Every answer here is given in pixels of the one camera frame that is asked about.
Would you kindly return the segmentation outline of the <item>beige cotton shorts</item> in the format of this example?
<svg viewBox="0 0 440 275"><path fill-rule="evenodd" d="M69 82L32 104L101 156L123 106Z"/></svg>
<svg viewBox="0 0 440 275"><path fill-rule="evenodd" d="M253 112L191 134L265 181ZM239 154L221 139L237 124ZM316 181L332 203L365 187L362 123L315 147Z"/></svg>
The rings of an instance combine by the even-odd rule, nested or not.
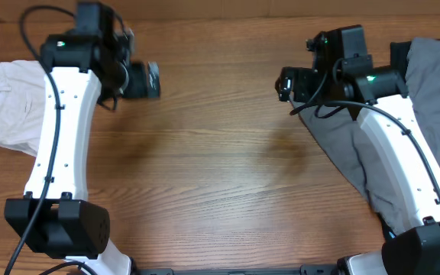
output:
<svg viewBox="0 0 440 275"><path fill-rule="evenodd" d="M45 107L44 77L36 61L0 62L0 147L37 155Z"/></svg>

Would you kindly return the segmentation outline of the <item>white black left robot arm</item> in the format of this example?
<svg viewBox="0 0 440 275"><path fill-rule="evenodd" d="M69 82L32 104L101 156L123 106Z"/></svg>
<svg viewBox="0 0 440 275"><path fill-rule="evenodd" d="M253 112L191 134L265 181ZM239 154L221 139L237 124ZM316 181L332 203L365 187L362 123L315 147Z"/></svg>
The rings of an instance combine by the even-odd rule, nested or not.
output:
<svg viewBox="0 0 440 275"><path fill-rule="evenodd" d="M44 70L39 149L20 199L5 203L19 246L86 274L135 274L110 238L108 211L88 200L86 162L92 117L108 99L156 98L155 65L132 63L134 35L111 7L80 2L74 26L33 50Z"/></svg>

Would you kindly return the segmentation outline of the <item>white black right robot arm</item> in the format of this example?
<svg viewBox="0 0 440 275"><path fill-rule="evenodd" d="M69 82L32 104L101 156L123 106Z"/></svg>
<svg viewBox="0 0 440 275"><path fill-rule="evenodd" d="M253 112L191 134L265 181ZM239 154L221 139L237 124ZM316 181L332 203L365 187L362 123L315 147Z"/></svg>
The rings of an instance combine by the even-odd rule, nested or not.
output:
<svg viewBox="0 0 440 275"><path fill-rule="evenodd" d="M376 67L360 25L307 40L311 68L275 85L390 234L343 257L337 274L440 274L440 40L390 46Z"/></svg>

